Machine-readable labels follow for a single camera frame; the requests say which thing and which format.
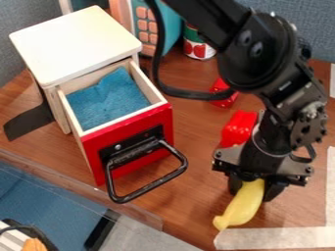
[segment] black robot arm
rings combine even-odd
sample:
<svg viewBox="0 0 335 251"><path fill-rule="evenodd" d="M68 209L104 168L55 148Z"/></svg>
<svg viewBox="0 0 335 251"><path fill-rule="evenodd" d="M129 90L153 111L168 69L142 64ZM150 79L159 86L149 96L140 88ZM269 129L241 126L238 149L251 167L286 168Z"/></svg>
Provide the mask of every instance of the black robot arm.
<svg viewBox="0 0 335 251"><path fill-rule="evenodd" d="M228 175L231 188L236 189L242 180L264 178L265 201L289 184L305 185L312 174L308 163L315 156L311 144L321 142L326 134L327 96L308 66L311 50L299 43L296 27L274 13L256 12L233 0L165 0L217 50L219 72L230 86L219 94L194 92L160 81L163 18L156 0L146 2L153 9L160 31L153 77L164 93L216 100L236 90L257 95L266 107L248 142L216 150L214 170ZM309 159L292 153L303 146L311 155Z"/></svg>

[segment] white tape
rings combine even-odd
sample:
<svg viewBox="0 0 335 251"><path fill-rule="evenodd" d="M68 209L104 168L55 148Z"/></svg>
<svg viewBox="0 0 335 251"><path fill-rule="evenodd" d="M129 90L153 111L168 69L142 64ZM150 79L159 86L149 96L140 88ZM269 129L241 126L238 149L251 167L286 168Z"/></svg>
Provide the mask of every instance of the white tape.
<svg viewBox="0 0 335 251"><path fill-rule="evenodd" d="M328 149L326 226L233 228L215 238L217 250L335 247L335 148Z"/></svg>

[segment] black metal handle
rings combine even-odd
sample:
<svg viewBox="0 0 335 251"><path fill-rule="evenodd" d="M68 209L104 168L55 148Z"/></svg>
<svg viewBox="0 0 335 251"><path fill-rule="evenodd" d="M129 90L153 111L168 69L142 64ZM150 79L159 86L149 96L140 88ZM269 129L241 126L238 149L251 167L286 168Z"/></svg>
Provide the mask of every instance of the black metal handle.
<svg viewBox="0 0 335 251"><path fill-rule="evenodd" d="M174 170L173 172L169 173L166 176L162 176L155 181L125 195L125 196L118 196L114 187L114 181L113 181L113 176L111 174L111 170L115 167L115 163L113 160L109 161L106 165L105 169L105 175L106 175L106 183L107 183L107 189L110 198L119 204L127 203L133 199L136 199L137 197L159 187L160 185L169 182L170 180L174 179L175 177L180 176L182 173L184 173L187 169L188 166L188 161L186 157L180 153L178 150L176 150L173 146L169 145L166 141L160 139L157 140L157 143L161 146L166 148L174 157L176 157L180 162L181 166Z"/></svg>

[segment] gray wall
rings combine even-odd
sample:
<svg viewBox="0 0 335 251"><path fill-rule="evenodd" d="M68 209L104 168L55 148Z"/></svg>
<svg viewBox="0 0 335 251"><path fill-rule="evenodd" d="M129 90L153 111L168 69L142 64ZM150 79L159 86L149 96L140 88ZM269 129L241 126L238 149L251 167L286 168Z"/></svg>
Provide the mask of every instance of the gray wall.
<svg viewBox="0 0 335 251"><path fill-rule="evenodd" d="M59 16L58 0L0 0L0 86L24 69L8 35Z"/></svg>
<svg viewBox="0 0 335 251"><path fill-rule="evenodd" d="M313 57L335 62L334 0L237 0L255 10L274 11L298 28L313 49Z"/></svg>

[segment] brown table surface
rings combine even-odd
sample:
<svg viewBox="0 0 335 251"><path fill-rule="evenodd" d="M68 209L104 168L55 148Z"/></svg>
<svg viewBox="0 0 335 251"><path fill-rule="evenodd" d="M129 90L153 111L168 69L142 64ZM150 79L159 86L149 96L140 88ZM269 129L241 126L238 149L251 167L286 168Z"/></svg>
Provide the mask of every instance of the brown table surface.
<svg viewBox="0 0 335 251"><path fill-rule="evenodd" d="M142 65L150 61L142 59ZM330 64L313 61L316 75L329 87ZM174 49L163 61L162 79L179 87L207 90L218 77L215 59L200 62L189 59L180 48ZM163 230L205 250L213 250L217 230L213 217L223 212L232 196L227 191L227 179L211 171L212 154L220 141L220 131L231 115L240 109L257 111L262 103L253 95L241 94L231 109L220 109L209 103L167 97L173 106L175 146L189 160L189 169L181 177L132 202L162 218ZM27 71L0 89L0 124L39 104L36 87ZM326 150L335 135L335 102L328 105L329 135L321 145L315 145L318 157L315 175L306 188L290 186L271 203L263 204L257 215L244 227L324 226L324 191ZM61 174L51 181L78 194L89 196L88 190L71 185L66 177L94 186L94 180L73 136L64 135L56 123L9 142L1 128L0 148L48 167ZM168 173L178 163L172 157L118 179L120 194L134 190L156 177ZM39 170L29 169L37 176ZM132 206L105 204L123 210Z"/></svg>

